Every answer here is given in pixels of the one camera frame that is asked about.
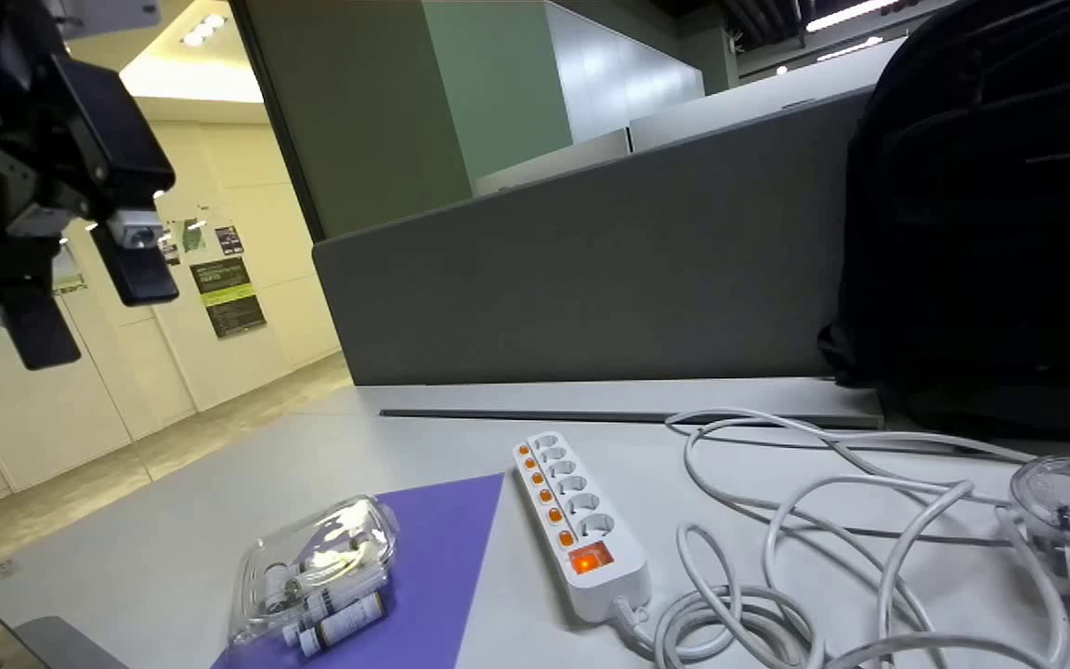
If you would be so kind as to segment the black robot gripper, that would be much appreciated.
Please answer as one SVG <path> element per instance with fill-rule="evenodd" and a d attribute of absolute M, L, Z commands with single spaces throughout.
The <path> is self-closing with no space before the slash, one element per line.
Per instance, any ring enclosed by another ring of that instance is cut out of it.
<path fill-rule="evenodd" d="M 155 218 L 172 187 L 123 76 L 67 52 L 49 0 L 0 0 L 0 322 L 31 373 L 82 355 L 49 287 L 76 218 L 93 226 L 123 303 L 177 298 Z"/>

